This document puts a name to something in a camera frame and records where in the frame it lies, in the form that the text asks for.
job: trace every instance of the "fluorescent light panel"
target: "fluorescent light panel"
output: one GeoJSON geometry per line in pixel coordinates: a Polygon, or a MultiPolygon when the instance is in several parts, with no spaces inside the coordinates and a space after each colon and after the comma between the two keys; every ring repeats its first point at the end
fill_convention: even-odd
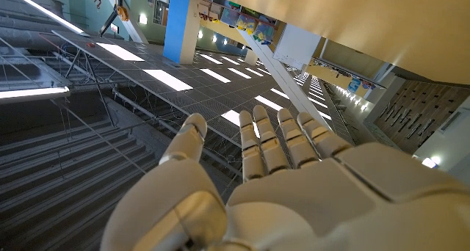
{"type": "MultiPolygon", "coordinates": [[[[225,114],[222,114],[222,117],[227,119],[229,122],[233,123],[234,125],[240,127],[240,119],[239,119],[240,114],[238,112],[235,112],[234,110],[230,110],[226,112],[225,114]]],[[[253,123],[253,127],[255,130],[255,135],[256,137],[259,138],[259,131],[258,131],[258,126],[256,126],[255,123],[253,123]]]]}
{"type": "Polygon", "coordinates": [[[172,87],[176,91],[191,90],[192,87],[182,82],[181,80],[171,76],[163,70],[144,70],[148,75],[153,76],[155,79],[160,80],[166,85],[172,87]]]}
{"type": "Polygon", "coordinates": [[[227,79],[226,77],[221,76],[221,75],[215,73],[214,71],[212,71],[212,70],[210,70],[210,69],[208,69],[208,68],[201,68],[201,70],[202,70],[204,73],[206,73],[206,74],[208,74],[208,75],[214,77],[215,79],[220,80],[220,81],[223,82],[223,83],[228,83],[228,82],[231,81],[230,79],[227,79]]]}
{"type": "Polygon", "coordinates": [[[271,75],[271,73],[269,73],[269,72],[267,72],[267,71],[265,71],[265,70],[263,70],[263,69],[261,69],[261,68],[258,68],[258,69],[261,70],[261,71],[263,71],[263,72],[265,72],[265,73],[268,74],[268,75],[271,75]]]}
{"type": "Polygon", "coordinates": [[[255,73],[255,74],[258,75],[258,76],[263,76],[263,74],[260,74],[260,73],[258,73],[258,72],[256,72],[256,71],[252,70],[251,68],[245,68],[245,69],[248,70],[248,71],[250,71],[251,73],[255,73]]]}
{"type": "Polygon", "coordinates": [[[270,101],[270,100],[268,100],[268,99],[266,99],[266,98],[264,98],[264,97],[261,97],[261,96],[259,96],[259,95],[256,96],[255,99],[256,99],[257,101],[260,101],[260,102],[262,102],[262,103],[268,105],[269,107],[273,108],[273,109],[276,110],[276,111],[279,111],[280,109],[282,109],[281,106],[279,106],[279,105],[277,105],[276,103],[273,103],[272,101],[270,101]]]}
{"type": "Polygon", "coordinates": [[[251,77],[250,77],[249,75],[246,75],[246,74],[244,74],[244,73],[242,73],[242,72],[236,70],[235,68],[229,68],[229,70],[230,70],[231,72],[237,74],[237,75],[240,75],[240,76],[246,78],[246,79],[251,79],[251,77]]]}
{"type": "Polygon", "coordinates": [[[34,1],[32,0],[24,0],[25,2],[27,2],[29,5],[33,6],[34,8],[38,9],[39,11],[41,11],[42,13],[50,16],[51,18],[53,18],[55,21],[58,21],[59,23],[63,24],[64,26],[68,27],[69,29],[71,29],[72,31],[78,33],[78,34],[81,34],[81,33],[84,33],[84,31],[82,29],[80,29],[79,27],[77,26],[74,26],[73,24],[67,22],[66,20],[62,19],[61,17],[55,15],[54,13],[52,13],[51,11],[47,10],[46,8],[44,7],[41,7],[39,4],[35,3],[34,1]]]}
{"type": "Polygon", "coordinates": [[[67,87],[43,88],[43,89],[33,89],[33,90],[9,90],[9,91],[0,92],[0,99],[66,93],[68,91],[69,89],[67,87]]]}
{"type": "Polygon", "coordinates": [[[274,92],[274,93],[277,93],[277,94],[279,94],[279,95],[281,95],[281,96],[283,96],[283,97],[286,98],[286,99],[289,99],[289,97],[287,97],[286,93],[282,93],[282,92],[280,92],[280,91],[277,90],[277,89],[271,89],[271,91],[274,92]]]}
{"type": "Polygon", "coordinates": [[[330,115],[328,115],[328,114],[324,114],[324,113],[323,113],[323,112],[321,112],[321,111],[318,111],[318,112],[320,113],[320,115],[322,115],[322,117],[323,117],[323,118],[326,118],[326,119],[329,119],[329,120],[331,120],[331,117],[330,117],[330,115]]]}
{"type": "Polygon", "coordinates": [[[235,61],[233,61],[232,59],[229,59],[228,57],[222,57],[222,58],[225,59],[225,60],[227,60],[227,61],[229,61],[229,62],[234,63],[235,65],[240,65],[240,63],[235,62],[235,61]]]}
{"type": "Polygon", "coordinates": [[[202,56],[203,58],[205,58],[205,59],[208,59],[208,60],[210,60],[210,61],[214,62],[215,64],[222,64],[222,63],[221,63],[221,61],[219,61],[219,60],[216,60],[216,59],[213,59],[213,58],[211,58],[211,57],[210,57],[210,56],[208,56],[208,55],[205,55],[205,54],[200,54],[200,56],[202,56]]]}
{"type": "Polygon", "coordinates": [[[121,59],[128,60],[128,61],[144,61],[140,57],[134,55],[133,53],[127,51],[126,49],[112,44],[105,44],[105,43],[96,43],[100,47],[106,49],[107,51],[113,53],[114,55],[120,57],[121,59]]]}
{"type": "Polygon", "coordinates": [[[317,101],[317,100],[314,100],[313,98],[308,97],[308,99],[309,99],[310,101],[313,101],[314,103],[320,105],[320,106],[323,106],[323,107],[325,107],[325,108],[328,108],[328,106],[324,105],[323,103],[321,103],[321,102],[319,102],[319,101],[317,101]]]}
{"type": "Polygon", "coordinates": [[[322,101],[324,101],[324,100],[325,100],[324,98],[322,98],[322,97],[320,97],[320,96],[318,96],[318,95],[315,95],[315,94],[313,94],[312,92],[309,92],[309,93],[310,93],[311,95],[313,95],[313,96],[317,97],[318,99],[322,100],[322,101]]]}

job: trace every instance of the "colorful poster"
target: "colorful poster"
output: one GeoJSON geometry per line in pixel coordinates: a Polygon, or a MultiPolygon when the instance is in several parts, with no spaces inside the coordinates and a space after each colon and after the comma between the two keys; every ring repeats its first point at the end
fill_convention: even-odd
{"type": "Polygon", "coordinates": [[[359,86],[361,86],[361,81],[359,79],[352,79],[350,84],[347,86],[347,90],[351,93],[355,93],[359,86]]]}

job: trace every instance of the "wall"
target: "wall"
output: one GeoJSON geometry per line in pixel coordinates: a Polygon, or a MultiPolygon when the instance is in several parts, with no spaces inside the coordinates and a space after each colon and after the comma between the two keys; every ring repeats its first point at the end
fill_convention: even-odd
{"type": "Polygon", "coordinates": [[[326,45],[323,59],[369,78],[373,78],[383,63],[385,63],[382,60],[362,54],[331,40],[326,45]]]}
{"type": "Polygon", "coordinates": [[[200,30],[203,33],[202,38],[198,38],[196,46],[200,49],[210,50],[210,51],[220,51],[227,54],[234,54],[238,56],[244,56],[247,53],[247,49],[240,49],[234,45],[224,45],[223,41],[225,37],[221,34],[218,34],[210,29],[207,29],[203,26],[200,27],[200,30]],[[213,36],[217,37],[217,41],[212,42],[213,36]]]}
{"type": "Polygon", "coordinates": [[[153,22],[155,3],[149,6],[147,0],[131,0],[128,5],[131,9],[131,14],[137,21],[139,20],[139,15],[143,14],[147,16],[147,24],[139,23],[139,27],[145,35],[145,38],[149,41],[163,44],[165,42],[165,32],[167,28],[166,26],[153,22]]]}
{"type": "Polygon", "coordinates": [[[382,117],[375,120],[375,125],[403,151],[414,153],[419,148],[419,144],[437,131],[437,128],[469,95],[470,89],[466,88],[406,81],[390,100],[391,105],[388,110],[382,117]],[[424,130],[422,135],[419,135],[428,120],[434,120],[434,122],[424,130]],[[416,126],[418,126],[417,130],[410,138],[406,138],[416,126]]]}
{"type": "Polygon", "coordinates": [[[383,85],[386,89],[375,88],[366,98],[368,101],[375,104],[374,109],[369,113],[366,118],[368,122],[374,122],[383,109],[388,105],[390,100],[395,96],[397,91],[402,87],[405,80],[390,73],[383,80],[383,85]]]}
{"type": "Polygon", "coordinates": [[[443,134],[436,131],[414,154],[422,158],[439,156],[440,170],[449,171],[470,186],[470,97],[458,109],[466,109],[466,116],[456,119],[443,134]]]}

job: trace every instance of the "ceiling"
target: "ceiling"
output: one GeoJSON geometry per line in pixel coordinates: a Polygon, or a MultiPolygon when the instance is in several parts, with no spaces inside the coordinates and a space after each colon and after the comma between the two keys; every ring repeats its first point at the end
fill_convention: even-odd
{"type": "Polygon", "coordinates": [[[470,84],[468,0],[230,0],[433,81],[470,84]]]}

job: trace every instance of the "white wall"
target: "white wall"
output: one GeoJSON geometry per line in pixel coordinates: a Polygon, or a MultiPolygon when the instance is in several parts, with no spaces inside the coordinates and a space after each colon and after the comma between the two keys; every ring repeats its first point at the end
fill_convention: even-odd
{"type": "Polygon", "coordinates": [[[459,116],[444,133],[436,131],[414,154],[420,158],[438,156],[441,158],[438,164],[440,170],[449,171],[458,178],[470,178],[470,97],[455,110],[454,114],[459,111],[463,115],[459,116]]]}

